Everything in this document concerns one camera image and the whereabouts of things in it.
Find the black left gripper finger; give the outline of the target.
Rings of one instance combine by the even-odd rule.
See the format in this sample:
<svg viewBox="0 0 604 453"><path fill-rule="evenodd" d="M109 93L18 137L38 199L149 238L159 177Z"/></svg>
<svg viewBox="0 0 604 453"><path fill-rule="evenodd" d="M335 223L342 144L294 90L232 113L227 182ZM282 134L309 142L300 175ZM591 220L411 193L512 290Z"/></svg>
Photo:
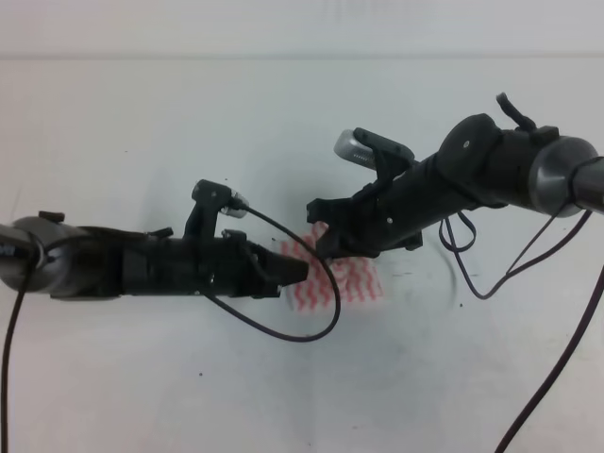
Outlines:
<svg viewBox="0 0 604 453"><path fill-rule="evenodd" d="M261 246L257 248L257 264L260 275L279 286L305 281L310 269L304 260L280 255Z"/></svg>

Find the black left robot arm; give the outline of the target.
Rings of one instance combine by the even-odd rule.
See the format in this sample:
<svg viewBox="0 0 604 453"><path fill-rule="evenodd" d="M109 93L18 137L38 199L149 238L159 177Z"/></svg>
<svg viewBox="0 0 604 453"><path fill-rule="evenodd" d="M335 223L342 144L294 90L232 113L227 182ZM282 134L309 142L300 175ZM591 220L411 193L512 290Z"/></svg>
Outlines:
<svg viewBox="0 0 604 453"><path fill-rule="evenodd" d="M306 279L306 262L248 241L241 231L222 238L68 226L41 212L1 228L1 280L13 290L59 300L123 295L276 297Z"/></svg>

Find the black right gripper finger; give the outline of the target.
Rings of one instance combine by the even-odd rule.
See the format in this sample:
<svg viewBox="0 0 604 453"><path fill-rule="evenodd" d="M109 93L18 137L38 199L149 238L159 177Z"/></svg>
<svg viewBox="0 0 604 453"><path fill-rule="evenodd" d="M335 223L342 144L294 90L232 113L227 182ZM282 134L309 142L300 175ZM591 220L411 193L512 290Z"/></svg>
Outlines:
<svg viewBox="0 0 604 453"><path fill-rule="evenodd" d="M352 198L316 198L307 205L306 220L310 224L349 225L361 217L360 205Z"/></svg>
<svg viewBox="0 0 604 453"><path fill-rule="evenodd" d="M322 259L343 259L349 256L349 250L341 232L330 226L315 243L317 255Z"/></svg>

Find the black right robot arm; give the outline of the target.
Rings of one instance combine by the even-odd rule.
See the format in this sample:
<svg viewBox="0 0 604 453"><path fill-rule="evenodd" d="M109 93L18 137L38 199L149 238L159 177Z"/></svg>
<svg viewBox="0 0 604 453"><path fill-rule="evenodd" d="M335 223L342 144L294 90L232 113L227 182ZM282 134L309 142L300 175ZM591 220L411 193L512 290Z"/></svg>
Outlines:
<svg viewBox="0 0 604 453"><path fill-rule="evenodd" d="M498 127L485 113L469 116L423 160L367 129L345 130L335 154L375 171L377 179L348 198L308 204L308 222L327 227L318 255L376 258L414 250L425 228L464 210L515 206L560 217L602 212L603 158L595 148L554 126L535 125L505 94L496 101L514 129Z"/></svg>

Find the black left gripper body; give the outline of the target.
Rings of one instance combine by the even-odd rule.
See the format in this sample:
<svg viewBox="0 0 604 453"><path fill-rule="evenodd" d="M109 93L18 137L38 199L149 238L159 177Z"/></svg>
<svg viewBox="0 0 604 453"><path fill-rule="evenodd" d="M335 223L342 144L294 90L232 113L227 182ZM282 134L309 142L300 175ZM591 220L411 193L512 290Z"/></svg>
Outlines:
<svg viewBox="0 0 604 453"><path fill-rule="evenodd" d="M272 268L277 255L227 230L199 239L147 240L128 245L122 259L125 295L225 295L275 297L283 277Z"/></svg>

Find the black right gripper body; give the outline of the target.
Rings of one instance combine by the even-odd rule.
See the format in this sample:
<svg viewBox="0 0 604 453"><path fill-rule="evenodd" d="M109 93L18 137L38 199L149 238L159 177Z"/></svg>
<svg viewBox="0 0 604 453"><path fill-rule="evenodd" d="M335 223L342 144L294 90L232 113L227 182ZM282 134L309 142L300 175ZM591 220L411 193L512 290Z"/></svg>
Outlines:
<svg viewBox="0 0 604 453"><path fill-rule="evenodd" d="M388 186L376 180L347 197L360 205L362 217L349 225L329 225L345 238L349 256L375 258L397 248L423 244L422 230L448 216L448 177L442 159L417 161Z"/></svg>

